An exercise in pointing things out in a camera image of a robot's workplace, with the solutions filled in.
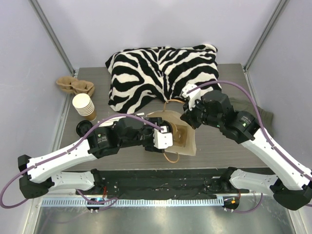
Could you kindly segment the brown paper takeout bag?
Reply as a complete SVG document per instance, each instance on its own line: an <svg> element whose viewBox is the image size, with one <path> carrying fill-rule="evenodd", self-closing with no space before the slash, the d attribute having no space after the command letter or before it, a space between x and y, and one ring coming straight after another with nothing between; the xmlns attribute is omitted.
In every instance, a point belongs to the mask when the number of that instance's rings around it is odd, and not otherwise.
<svg viewBox="0 0 312 234"><path fill-rule="evenodd" d="M148 113L146 117L161 117L170 124L173 130L173 145L165 149L163 155L170 163L177 163L181 155L196 155L195 130L180 119L180 113L166 109L169 102L185 103L178 99L170 99L164 103L163 110ZM170 160L166 153L176 154L177 159Z"/></svg>

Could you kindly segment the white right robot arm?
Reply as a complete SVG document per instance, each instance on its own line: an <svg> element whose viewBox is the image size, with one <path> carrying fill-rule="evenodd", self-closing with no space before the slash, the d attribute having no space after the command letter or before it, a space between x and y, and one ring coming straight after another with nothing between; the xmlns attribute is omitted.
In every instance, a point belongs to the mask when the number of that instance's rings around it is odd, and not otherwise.
<svg viewBox="0 0 312 234"><path fill-rule="evenodd" d="M201 96L200 90L184 90L188 101L183 106L181 120L193 129L200 125L218 128L228 139L235 141L260 158L273 172L272 175L250 173L230 167L222 175L220 187L230 193L246 189L272 196L283 207L296 211L312 199L312 171L296 161L278 144L258 120L245 111L235 111L228 96L219 90Z"/></svg>

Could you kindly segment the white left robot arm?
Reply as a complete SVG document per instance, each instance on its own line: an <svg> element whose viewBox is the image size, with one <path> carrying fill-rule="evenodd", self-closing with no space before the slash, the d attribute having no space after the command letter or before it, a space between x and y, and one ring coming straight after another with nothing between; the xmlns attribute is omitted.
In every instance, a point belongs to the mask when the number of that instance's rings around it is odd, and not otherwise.
<svg viewBox="0 0 312 234"><path fill-rule="evenodd" d="M22 173L19 189L26 199L64 189L100 194L106 183L98 170L74 173L66 169L115 155L121 148L143 146L146 151L163 153L173 145L172 127L160 117L118 114L95 125L84 120L76 132L80 139L62 149L44 156L18 158Z"/></svg>

